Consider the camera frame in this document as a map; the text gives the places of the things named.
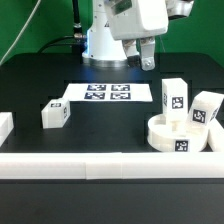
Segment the printed marker sheet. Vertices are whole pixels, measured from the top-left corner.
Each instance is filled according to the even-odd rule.
[[[148,84],[69,84],[63,98],[69,101],[152,102]]]

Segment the black cable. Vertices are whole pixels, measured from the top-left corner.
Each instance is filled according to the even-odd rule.
[[[79,3],[78,0],[72,0],[73,6],[73,17],[74,17],[74,34],[75,33],[82,33],[82,25],[79,16]]]
[[[58,47],[58,46],[79,46],[79,43],[58,43],[58,44],[49,44],[48,46],[46,46],[45,48],[41,48],[38,53],[42,53],[44,50],[46,50],[49,47]]]
[[[51,40],[48,43],[46,43],[43,47],[41,47],[40,50],[37,53],[41,53],[43,50],[45,50],[45,48],[48,48],[48,46],[51,45],[51,44],[55,44],[59,41],[69,40],[69,39],[74,39],[74,37],[73,36],[64,36],[64,37],[60,37],[60,38]]]

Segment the white cube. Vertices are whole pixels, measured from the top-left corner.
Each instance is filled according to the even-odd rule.
[[[0,147],[12,131],[12,113],[0,113]]]
[[[210,122],[216,117],[223,101],[223,94],[202,91],[192,103],[186,120],[186,130],[202,133],[208,130]]]
[[[43,128],[62,128],[71,115],[70,102],[60,98],[51,100],[42,110]]]
[[[214,152],[224,152],[224,129],[213,119],[209,125],[208,144]]]
[[[163,114],[167,122],[183,121],[188,113],[187,83],[181,78],[162,79]]]

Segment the green wall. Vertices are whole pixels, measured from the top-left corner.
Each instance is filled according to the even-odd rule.
[[[14,41],[37,0],[0,0],[0,58]],[[92,1],[79,0],[84,30],[91,25]],[[162,36],[166,52],[200,52],[224,66],[224,1],[195,0],[190,18],[171,21]],[[10,54],[36,52],[46,42],[72,34],[71,0],[42,0],[30,26]],[[157,38],[157,51],[163,52]],[[69,52],[68,48],[54,49]]]

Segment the black table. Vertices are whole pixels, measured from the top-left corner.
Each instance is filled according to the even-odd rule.
[[[0,68],[0,111],[15,128],[2,153],[156,153],[147,121],[162,112],[161,79],[224,93],[224,69],[196,53],[157,54],[156,68],[105,69],[70,54],[16,55]],[[69,83],[148,83],[153,102],[72,102],[62,129],[43,130],[41,110]],[[224,125],[224,107],[217,119]],[[1,223],[223,223],[223,179],[1,180]]]

